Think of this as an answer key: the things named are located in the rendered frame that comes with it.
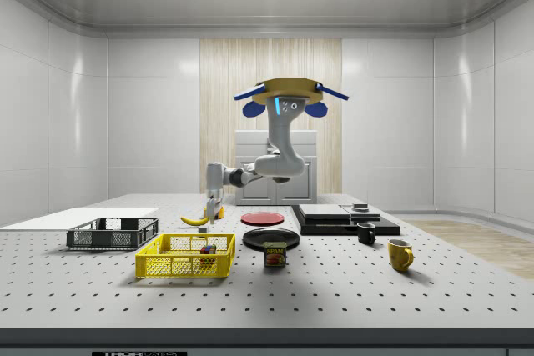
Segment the white board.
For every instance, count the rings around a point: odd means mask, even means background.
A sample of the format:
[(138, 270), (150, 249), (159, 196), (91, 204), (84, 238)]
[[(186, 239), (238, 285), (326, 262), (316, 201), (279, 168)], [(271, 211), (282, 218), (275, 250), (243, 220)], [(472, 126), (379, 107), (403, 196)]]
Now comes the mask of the white board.
[(0, 230), (69, 230), (96, 218), (142, 218), (158, 208), (71, 208), (51, 213)]

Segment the black stove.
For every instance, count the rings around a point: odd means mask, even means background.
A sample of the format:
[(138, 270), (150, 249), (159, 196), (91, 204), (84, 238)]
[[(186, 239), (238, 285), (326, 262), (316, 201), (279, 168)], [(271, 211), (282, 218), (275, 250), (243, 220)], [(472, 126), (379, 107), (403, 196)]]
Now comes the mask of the black stove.
[(376, 235), (400, 235), (401, 227), (379, 214), (357, 213), (350, 206), (301, 204), (292, 209), (301, 235), (356, 235), (357, 223), (372, 223)]

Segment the puzzle cube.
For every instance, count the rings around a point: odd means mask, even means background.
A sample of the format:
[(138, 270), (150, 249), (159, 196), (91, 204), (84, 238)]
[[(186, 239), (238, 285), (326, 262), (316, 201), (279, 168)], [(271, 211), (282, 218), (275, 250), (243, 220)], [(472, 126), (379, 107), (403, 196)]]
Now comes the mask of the puzzle cube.
[(203, 246), (200, 250), (201, 255), (208, 255), (207, 258), (202, 257), (199, 259), (199, 264), (201, 268), (212, 268), (214, 265), (215, 259), (211, 258), (211, 255), (215, 255), (217, 253), (217, 248), (215, 245), (206, 245)]

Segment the black plate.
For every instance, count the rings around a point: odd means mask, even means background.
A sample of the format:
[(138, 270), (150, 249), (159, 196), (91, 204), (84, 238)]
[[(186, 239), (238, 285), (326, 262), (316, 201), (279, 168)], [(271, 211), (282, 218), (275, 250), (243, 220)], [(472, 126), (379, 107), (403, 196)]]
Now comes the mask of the black plate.
[(300, 236), (284, 228), (258, 228), (246, 232), (243, 235), (243, 242), (249, 248), (258, 251), (263, 250), (265, 242), (284, 242), (287, 249), (291, 249), (300, 243)]

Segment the yellow basket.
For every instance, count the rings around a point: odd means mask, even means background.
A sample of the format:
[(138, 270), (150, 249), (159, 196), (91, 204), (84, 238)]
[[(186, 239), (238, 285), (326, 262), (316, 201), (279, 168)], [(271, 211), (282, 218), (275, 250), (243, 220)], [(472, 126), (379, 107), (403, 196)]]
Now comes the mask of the yellow basket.
[[(201, 268), (203, 246), (215, 245), (212, 268)], [(232, 233), (163, 233), (135, 254), (138, 278), (224, 278), (229, 275), (235, 253)]]

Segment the yellow mug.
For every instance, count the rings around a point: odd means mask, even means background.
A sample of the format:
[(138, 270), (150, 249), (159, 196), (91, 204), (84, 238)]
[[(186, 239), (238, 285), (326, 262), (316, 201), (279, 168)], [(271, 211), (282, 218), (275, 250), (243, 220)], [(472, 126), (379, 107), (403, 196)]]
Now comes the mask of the yellow mug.
[(405, 272), (414, 261), (412, 244), (402, 239), (390, 239), (387, 244), (391, 267)]

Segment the dark grey basket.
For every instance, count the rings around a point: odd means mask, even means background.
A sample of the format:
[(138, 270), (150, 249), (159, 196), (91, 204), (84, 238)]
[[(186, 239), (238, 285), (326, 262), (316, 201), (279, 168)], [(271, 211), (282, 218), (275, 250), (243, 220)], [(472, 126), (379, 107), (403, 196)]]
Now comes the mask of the dark grey basket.
[(67, 246), (92, 250), (137, 249), (158, 232), (158, 218), (96, 218), (68, 230)]

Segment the red plate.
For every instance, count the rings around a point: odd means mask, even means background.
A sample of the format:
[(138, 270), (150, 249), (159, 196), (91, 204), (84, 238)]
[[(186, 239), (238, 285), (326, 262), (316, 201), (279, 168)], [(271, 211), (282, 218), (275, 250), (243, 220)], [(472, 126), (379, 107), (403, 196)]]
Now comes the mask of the red plate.
[(241, 222), (251, 226), (274, 226), (283, 223), (285, 217), (274, 212), (252, 212), (241, 216)]

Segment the black mug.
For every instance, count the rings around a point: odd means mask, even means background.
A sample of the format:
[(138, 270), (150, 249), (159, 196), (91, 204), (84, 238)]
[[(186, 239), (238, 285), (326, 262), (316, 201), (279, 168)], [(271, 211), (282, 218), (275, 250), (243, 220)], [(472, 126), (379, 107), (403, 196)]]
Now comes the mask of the black mug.
[(373, 223), (357, 223), (356, 227), (360, 243), (365, 245), (375, 243), (375, 225)]

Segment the flat-sided can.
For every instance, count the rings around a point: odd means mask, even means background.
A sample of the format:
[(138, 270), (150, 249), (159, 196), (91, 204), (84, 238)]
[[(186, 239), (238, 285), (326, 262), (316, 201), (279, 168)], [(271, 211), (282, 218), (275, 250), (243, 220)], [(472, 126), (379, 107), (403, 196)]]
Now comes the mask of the flat-sided can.
[(263, 247), (266, 267), (284, 267), (287, 264), (286, 242), (264, 242)]

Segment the white cabinet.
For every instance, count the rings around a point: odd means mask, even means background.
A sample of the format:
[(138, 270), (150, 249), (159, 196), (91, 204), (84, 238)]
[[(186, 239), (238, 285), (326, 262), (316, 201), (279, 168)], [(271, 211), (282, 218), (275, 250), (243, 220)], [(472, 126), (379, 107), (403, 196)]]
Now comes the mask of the white cabinet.
[[(316, 131), (295, 130), (290, 133), (294, 150), (305, 160), (304, 172), (289, 182), (277, 184), (262, 178), (235, 190), (235, 202), (246, 206), (295, 205), (315, 203), (317, 198)], [(257, 157), (272, 153), (266, 130), (235, 132), (235, 165), (242, 167)]]

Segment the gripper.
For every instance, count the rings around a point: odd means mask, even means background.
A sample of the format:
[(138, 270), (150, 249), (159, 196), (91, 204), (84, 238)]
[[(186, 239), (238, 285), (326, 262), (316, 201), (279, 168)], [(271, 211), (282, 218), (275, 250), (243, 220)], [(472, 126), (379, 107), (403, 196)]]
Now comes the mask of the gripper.
[(221, 198), (210, 197), (208, 199), (206, 210), (207, 210), (207, 215), (208, 215), (210, 224), (214, 224), (214, 222), (216, 221), (214, 219), (214, 214), (219, 211), (221, 206), (222, 206)]

